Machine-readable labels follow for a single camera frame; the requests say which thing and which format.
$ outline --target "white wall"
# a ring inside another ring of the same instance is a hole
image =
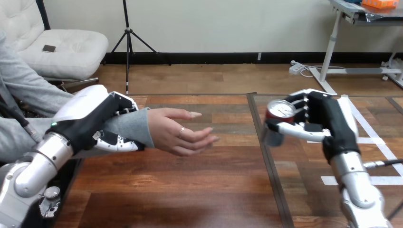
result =
[[[101,32],[108,51],[125,29],[121,0],[44,2],[51,28]],[[324,52],[335,21],[327,0],[127,0],[127,9],[131,28],[158,52]],[[389,52],[395,41],[403,50],[399,27],[341,27],[335,51]],[[139,41],[134,49],[149,51]]]

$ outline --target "gray sleeve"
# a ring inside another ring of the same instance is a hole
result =
[[[40,136],[52,123],[51,118],[28,118]],[[0,160],[14,162],[25,152],[29,152],[35,142],[15,119],[0,118]]]
[[[28,118],[32,127],[43,137],[52,123],[52,118]],[[109,119],[103,129],[122,137],[144,143],[153,148],[153,140],[148,129],[147,109],[116,116]],[[14,162],[23,153],[29,152],[35,142],[15,119],[0,117],[0,161]]]
[[[45,116],[53,116],[70,98],[51,85],[6,44],[6,34],[0,30],[0,75],[10,93]]]
[[[113,117],[106,122],[104,129],[124,138],[139,141],[148,148],[154,148],[148,128],[147,111],[148,108],[145,108],[137,112]]]

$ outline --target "human hand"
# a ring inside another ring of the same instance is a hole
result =
[[[201,115],[174,108],[148,110],[148,127],[154,146],[177,156],[190,156],[211,148],[220,140],[211,135],[211,127],[196,132],[187,128],[182,131],[182,126],[173,120],[191,120]]]

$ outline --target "long fingernail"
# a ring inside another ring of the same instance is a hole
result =
[[[190,114],[192,115],[192,118],[196,118],[196,117],[202,116],[201,113],[190,112]]]

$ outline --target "black baseboard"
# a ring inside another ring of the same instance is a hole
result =
[[[290,63],[295,60],[300,63],[321,63],[325,58],[324,52],[266,52],[258,53],[158,53],[171,64],[242,64],[242,63]],[[377,63],[387,61],[391,53],[385,52],[336,52],[333,54],[332,63]],[[137,52],[130,58],[131,64],[158,65],[167,64],[161,56],[153,52]],[[107,53],[104,60],[107,64],[126,64],[125,52]]]

